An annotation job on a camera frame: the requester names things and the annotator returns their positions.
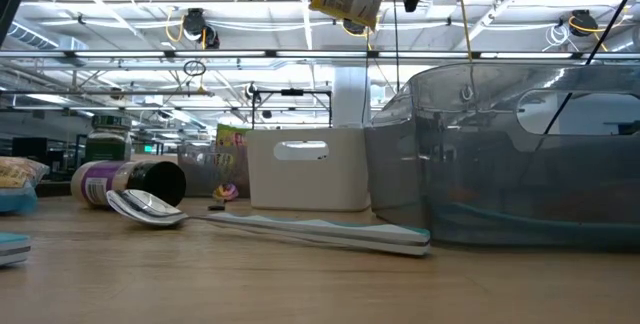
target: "jar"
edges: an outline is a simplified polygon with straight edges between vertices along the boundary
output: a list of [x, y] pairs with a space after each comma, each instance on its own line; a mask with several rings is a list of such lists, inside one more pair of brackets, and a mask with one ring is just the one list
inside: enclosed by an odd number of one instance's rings
[[131, 119], [95, 115], [91, 126], [93, 131], [87, 136], [85, 162], [131, 160]]

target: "transparent storage container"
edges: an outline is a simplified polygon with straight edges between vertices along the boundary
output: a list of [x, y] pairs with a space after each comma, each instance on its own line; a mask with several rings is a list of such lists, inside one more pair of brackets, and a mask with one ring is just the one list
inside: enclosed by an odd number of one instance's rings
[[460, 64], [365, 130], [374, 213], [438, 242], [640, 248], [640, 66]]
[[96, 115], [93, 131], [87, 136], [85, 162], [98, 160], [131, 160], [131, 119]]

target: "ceiling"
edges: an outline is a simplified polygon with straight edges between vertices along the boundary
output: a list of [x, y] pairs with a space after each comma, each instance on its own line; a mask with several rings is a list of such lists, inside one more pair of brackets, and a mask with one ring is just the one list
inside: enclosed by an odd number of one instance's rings
[[[468, 25], [472, 32], [473, 51], [591, 51], [594, 36], [563, 38], [562, 32], [554, 33], [562, 40], [551, 37], [553, 26], [560, 19], [569, 18], [575, 9], [588, 9], [591, 16], [604, 27], [611, 19], [620, 0], [464, 0]], [[198, 45], [184, 36], [171, 41], [166, 34], [179, 34], [180, 16], [188, 8], [202, 8], [208, 23], [217, 31], [220, 50], [357, 50], [367, 48], [365, 37], [349, 35], [339, 21], [320, 12], [310, 11], [306, 0], [23, 0], [16, 22], [29, 27], [42, 36], [60, 41], [74, 38], [90, 50], [197, 50]], [[613, 29], [609, 38], [625, 35], [636, 25], [640, 8], [630, 0], [624, 12], [624, 21]], [[381, 51], [465, 51], [464, 17], [460, 0], [421, 0], [418, 9], [406, 13], [401, 0], [383, 0], [378, 14], [377, 30], [370, 36], [372, 50]], [[3, 50], [34, 50], [16, 38], [8, 37]], [[126, 90], [178, 90], [165, 95], [162, 102], [177, 107], [197, 106], [246, 106], [244, 89], [254, 82], [259, 88], [279, 90], [283, 88], [331, 89], [335, 66], [364, 66], [365, 61], [287, 61], [278, 59], [243, 59], [242, 65], [234, 59], [207, 60], [209, 70], [201, 77], [202, 86], [212, 96], [186, 95], [186, 75], [179, 69], [183, 61], [169, 66], [167, 61], [129, 60], [128, 70], [104, 69], [117, 62], [93, 61], [91, 70], [77, 70], [75, 83], [82, 83], [83, 90], [103, 90], [121, 87]], [[369, 61], [372, 85], [384, 88], [382, 94], [372, 96], [374, 107], [381, 107], [393, 95], [397, 81], [395, 62], [391, 60]], [[24, 69], [34, 83], [43, 88], [69, 87], [73, 82], [71, 68], [62, 67], [54, 60], [14, 60], [8, 74]], [[429, 69], [434, 64], [419, 61], [401, 62], [400, 83], [412, 75]], [[12, 88], [32, 88], [15, 81]], [[200, 78], [191, 80], [189, 90], [195, 91]], [[33, 98], [21, 99], [22, 104], [32, 104]], [[131, 106], [131, 97], [114, 101], [109, 97], [76, 98], [77, 102], [95, 105]], [[306, 113], [277, 113], [265, 120], [271, 123], [318, 123], [324, 125], [328, 113], [323, 111], [313, 97], [275, 97], [269, 103], [284, 106], [317, 106], [318, 111]], [[218, 122], [243, 125], [243, 119], [233, 113], [186, 113], [206, 126]], [[147, 113], [134, 113], [144, 121]]]

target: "wooden table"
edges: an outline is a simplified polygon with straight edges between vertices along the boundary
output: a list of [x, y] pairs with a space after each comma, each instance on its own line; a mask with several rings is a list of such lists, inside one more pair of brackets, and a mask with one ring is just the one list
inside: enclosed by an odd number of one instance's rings
[[[181, 208], [204, 213], [207, 204]], [[33, 239], [24, 265], [0, 270], [2, 324], [640, 322], [638, 255], [435, 248], [414, 259], [197, 221], [149, 230], [70, 198], [0, 217], [0, 230]]]

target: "spoon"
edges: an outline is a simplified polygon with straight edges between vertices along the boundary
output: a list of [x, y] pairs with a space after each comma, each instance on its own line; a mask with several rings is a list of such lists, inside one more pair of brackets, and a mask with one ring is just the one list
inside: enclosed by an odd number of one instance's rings
[[229, 213], [190, 217], [162, 199], [141, 190], [110, 190], [107, 192], [107, 200], [121, 215], [155, 227], [175, 227], [187, 219], [197, 219], [225, 228], [390, 253], [423, 256], [430, 249], [430, 235], [427, 230], [391, 224], [360, 226], [317, 219], [292, 221], [257, 215], [236, 216]]

